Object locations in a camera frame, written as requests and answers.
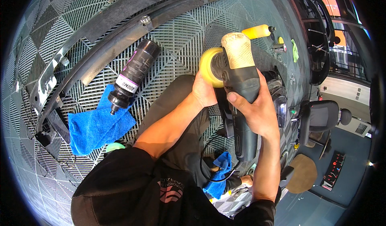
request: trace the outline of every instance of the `yellow foam polishing pad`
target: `yellow foam polishing pad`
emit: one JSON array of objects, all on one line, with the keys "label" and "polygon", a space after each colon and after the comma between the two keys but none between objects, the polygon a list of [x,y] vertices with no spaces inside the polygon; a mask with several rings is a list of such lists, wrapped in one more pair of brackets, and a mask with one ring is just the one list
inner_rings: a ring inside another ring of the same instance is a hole
[{"label": "yellow foam polishing pad", "polygon": [[212,69],[210,68],[210,64],[212,58],[215,54],[222,52],[222,48],[211,48],[205,51],[200,59],[200,71],[202,77],[208,82],[211,83],[215,88],[222,88],[224,84],[222,80],[217,79],[212,73]]}]

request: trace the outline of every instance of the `forearm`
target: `forearm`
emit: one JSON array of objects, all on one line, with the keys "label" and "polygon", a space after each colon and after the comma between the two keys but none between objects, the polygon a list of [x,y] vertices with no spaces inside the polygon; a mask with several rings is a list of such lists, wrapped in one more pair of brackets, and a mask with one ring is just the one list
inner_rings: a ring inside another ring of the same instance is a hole
[{"label": "forearm", "polygon": [[259,161],[253,175],[253,198],[275,202],[280,182],[279,135],[263,138]]},{"label": "forearm", "polygon": [[177,142],[202,109],[201,104],[190,93],[174,110],[147,128],[134,147],[146,151],[153,159],[159,158]]}]

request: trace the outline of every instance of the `wall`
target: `wall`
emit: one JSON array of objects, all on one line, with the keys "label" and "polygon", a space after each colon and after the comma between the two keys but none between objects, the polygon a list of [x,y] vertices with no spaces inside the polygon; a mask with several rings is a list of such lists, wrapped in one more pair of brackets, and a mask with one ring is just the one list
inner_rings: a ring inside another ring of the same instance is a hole
[{"label": "wall", "polygon": [[353,116],[364,119],[367,122],[371,122],[370,107],[368,105],[324,92],[322,92],[322,95],[323,100],[333,100],[338,103],[339,108],[349,109]]},{"label": "wall", "polygon": [[320,85],[320,89],[327,87],[324,93],[334,94],[343,98],[369,105],[370,88],[343,79],[327,77]]},{"label": "wall", "polygon": [[[332,149],[321,160],[319,160],[319,156],[323,149],[322,146],[315,145],[313,148],[300,147],[298,153],[310,157],[315,162],[318,172],[318,177],[314,182],[315,186],[311,190],[339,204],[348,206],[362,180],[368,162],[370,145],[370,138],[363,138],[335,127],[331,130]],[[332,191],[328,191],[319,186],[319,184],[327,171],[335,150],[346,154],[346,158],[334,188]]]}]

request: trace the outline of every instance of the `wall sign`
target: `wall sign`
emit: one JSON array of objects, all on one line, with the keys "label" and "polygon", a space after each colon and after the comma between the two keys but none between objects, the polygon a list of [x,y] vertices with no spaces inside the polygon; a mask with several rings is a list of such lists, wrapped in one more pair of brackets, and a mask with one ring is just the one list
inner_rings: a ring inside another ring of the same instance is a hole
[{"label": "wall sign", "polygon": [[345,154],[342,154],[339,151],[334,151],[334,155],[332,156],[327,172],[323,176],[323,179],[320,183],[321,187],[324,187],[329,191],[332,190],[342,169],[345,157]]}]

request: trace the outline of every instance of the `hand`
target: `hand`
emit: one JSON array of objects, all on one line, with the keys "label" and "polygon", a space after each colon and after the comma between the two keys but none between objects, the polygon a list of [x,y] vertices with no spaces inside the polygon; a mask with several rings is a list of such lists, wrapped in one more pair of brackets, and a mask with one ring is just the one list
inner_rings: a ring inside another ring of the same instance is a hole
[{"label": "hand", "polygon": [[192,95],[197,99],[202,108],[217,104],[213,86],[202,78],[200,71],[196,74]]},{"label": "hand", "polygon": [[243,113],[249,128],[254,133],[261,135],[265,139],[280,139],[276,111],[268,90],[267,81],[259,70],[258,74],[260,77],[260,91],[254,103],[250,104],[244,97],[235,92],[229,92],[227,99]]}]

